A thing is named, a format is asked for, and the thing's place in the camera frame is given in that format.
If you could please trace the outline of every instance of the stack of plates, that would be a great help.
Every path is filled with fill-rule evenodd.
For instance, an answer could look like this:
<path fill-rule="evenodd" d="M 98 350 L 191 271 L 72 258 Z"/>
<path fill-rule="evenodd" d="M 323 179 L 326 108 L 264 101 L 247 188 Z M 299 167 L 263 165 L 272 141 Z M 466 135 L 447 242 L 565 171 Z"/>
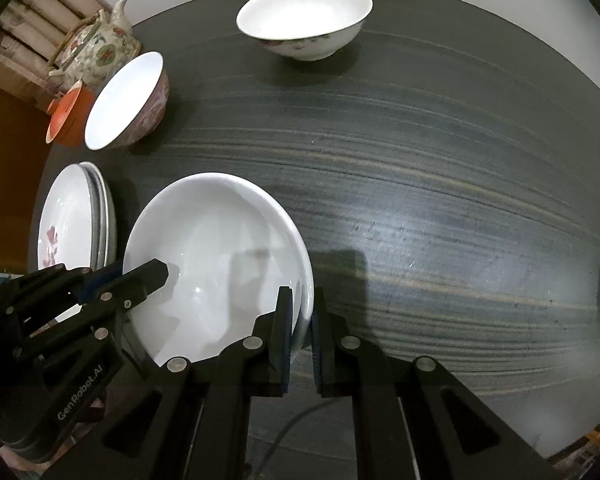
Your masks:
<path fill-rule="evenodd" d="M 71 164 L 54 181 L 40 217 L 38 268 L 101 269 L 116 259 L 116 214 L 109 186 L 90 162 Z M 78 306 L 56 318 L 78 312 Z"/>

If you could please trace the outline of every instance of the floral teapot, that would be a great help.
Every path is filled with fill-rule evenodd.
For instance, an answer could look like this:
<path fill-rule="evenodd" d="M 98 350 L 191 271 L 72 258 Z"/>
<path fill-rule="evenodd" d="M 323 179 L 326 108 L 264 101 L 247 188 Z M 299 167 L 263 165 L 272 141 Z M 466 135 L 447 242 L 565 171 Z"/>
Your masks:
<path fill-rule="evenodd" d="M 110 19 L 101 9 L 69 31 L 48 62 L 52 86 L 66 92 L 81 79 L 97 95 L 118 70 L 138 55 L 141 45 L 131 35 L 125 4 L 126 0 L 116 3 Z"/>

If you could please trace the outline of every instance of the pink bowl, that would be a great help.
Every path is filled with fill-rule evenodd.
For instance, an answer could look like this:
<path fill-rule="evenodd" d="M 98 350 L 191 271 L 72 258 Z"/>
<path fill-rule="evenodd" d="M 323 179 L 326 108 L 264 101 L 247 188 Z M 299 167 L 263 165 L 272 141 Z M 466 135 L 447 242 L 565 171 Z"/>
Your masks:
<path fill-rule="evenodd" d="M 96 100 L 84 134 L 90 150 L 128 146 L 160 122 L 169 96 L 169 80 L 158 52 L 127 63 Z"/>

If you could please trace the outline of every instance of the black cable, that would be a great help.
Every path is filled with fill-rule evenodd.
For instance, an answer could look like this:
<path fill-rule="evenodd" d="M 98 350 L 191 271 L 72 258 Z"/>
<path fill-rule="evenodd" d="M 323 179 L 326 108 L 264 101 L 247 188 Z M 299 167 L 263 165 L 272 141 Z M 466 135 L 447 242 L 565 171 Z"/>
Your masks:
<path fill-rule="evenodd" d="M 258 476 L 260 476 L 260 473 L 262 473 L 262 470 L 265 468 L 265 466 L 267 465 L 267 463 L 273 456 L 273 453 L 280 445 L 280 442 L 282 442 L 282 439 L 285 437 L 285 435 L 289 432 L 289 430 L 292 427 L 294 427 L 298 422 L 300 422 L 300 420 L 302 420 L 307 415 L 309 415 L 313 412 L 317 412 L 318 410 L 321 410 L 322 408 L 331 406 L 332 404 L 334 404 L 335 402 L 337 402 L 338 400 L 340 400 L 342 398 L 343 397 L 333 397 L 333 399 L 329 399 L 325 402 L 318 402 L 317 404 L 314 404 L 313 406 L 309 406 L 307 409 L 302 410 L 302 412 L 298 413 L 294 418 L 292 418 L 288 423 L 286 423 L 285 427 L 282 428 L 282 430 L 280 430 L 280 433 L 278 433 L 278 436 L 271 443 L 271 446 L 269 446 L 269 449 L 265 453 L 264 458 L 260 462 L 260 465 L 249 476 L 249 479 L 256 480 L 258 478 Z"/>
<path fill-rule="evenodd" d="M 145 379 L 146 377 L 144 376 L 144 372 L 142 371 L 142 368 L 140 367 L 140 365 L 138 363 L 136 363 L 135 359 L 133 359 L 131 357 L 129 352 L 127 352 L 124 348 L 121 348 L 120 350 L 122 350 L 122 355 L 125 356 L 129 360 L 129 362 L 131 362 L 131 365 L 133 366 L 133 368 L 136 369 L 136 372 L 138 372 L 140 377 Z"/>

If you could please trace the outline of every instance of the dark table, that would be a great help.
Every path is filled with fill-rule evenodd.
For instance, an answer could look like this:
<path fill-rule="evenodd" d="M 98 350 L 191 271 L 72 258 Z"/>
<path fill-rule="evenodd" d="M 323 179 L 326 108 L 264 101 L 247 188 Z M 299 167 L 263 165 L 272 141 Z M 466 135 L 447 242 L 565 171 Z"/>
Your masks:
<path fill-rule="evenodd" d="M 247 0 L 195 0 L 134 27 L 164 55 L 165 117 L 95 162 L 118 256 L 142 208 L 192 173 L 263 187 L 307 245 L 328 307 L 395 356 L 430 354 L 545 455 L 600 422 L 600 90 L 517 26 L 458 0 L 374 0 L 359 36 L 302 63 L 235 27 Z M 250 457 L 314 403 L 311 359 L 253 405 Z M 294 428 L 273 478 L 354 476 L 344 402 Z"/>

